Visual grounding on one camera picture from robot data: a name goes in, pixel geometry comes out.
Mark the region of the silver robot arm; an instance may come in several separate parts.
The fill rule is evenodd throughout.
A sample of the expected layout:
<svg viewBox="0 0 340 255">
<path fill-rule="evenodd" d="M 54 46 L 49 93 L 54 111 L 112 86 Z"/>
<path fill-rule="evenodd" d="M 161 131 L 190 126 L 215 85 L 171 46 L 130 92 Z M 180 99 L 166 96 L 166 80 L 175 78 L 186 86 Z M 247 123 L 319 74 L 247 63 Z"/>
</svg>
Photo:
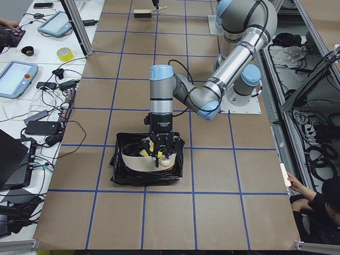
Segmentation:
<svg viewBox="0 0 340 255">
<path fill-rule="evenodd" d="M 275 7 L 270 1 L 220 1 L 216 16 L 223 30 L 223 50 L 202 87 L 176 74 L 169 64 L 150 68 L 150 112 L 144 119 L 149 125 L 149 137 L 142 144 L 156 167 L 161 158 L 176 152 L 173 99 L 201 118 L 211 120 L 220 111 L 225 94 L 232 94 L 231 103 L 241 107 L 259 83 L 260 74 L 251 62 L 276 31 Z"/>
</svg>

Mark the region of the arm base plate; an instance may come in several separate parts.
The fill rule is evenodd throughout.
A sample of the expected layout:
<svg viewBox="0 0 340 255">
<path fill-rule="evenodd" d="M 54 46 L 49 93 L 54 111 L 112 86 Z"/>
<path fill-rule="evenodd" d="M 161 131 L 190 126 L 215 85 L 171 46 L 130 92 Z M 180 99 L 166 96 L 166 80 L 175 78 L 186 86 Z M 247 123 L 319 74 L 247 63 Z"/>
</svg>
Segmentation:
<svg viewBox="0 0 340 255">
<path fill-rule="evenodd" d="M 226 93 L 222 98 L 220 112 L 222 114 L 261 114 L 259 103 L 259 95 L 262 92 L 262 82 L 259 80 L 255 87 L 252 87 L 252 94 L 241 96 L 234 91 L 234 85 L 239 82 L 234 82 L 226 89 Z"/>
<path fill-rule="evenodd" d="M 208 16 L 209 32 L 211 36 L 223 36 L 222 19 L 216 15 Z"/>
</svg>

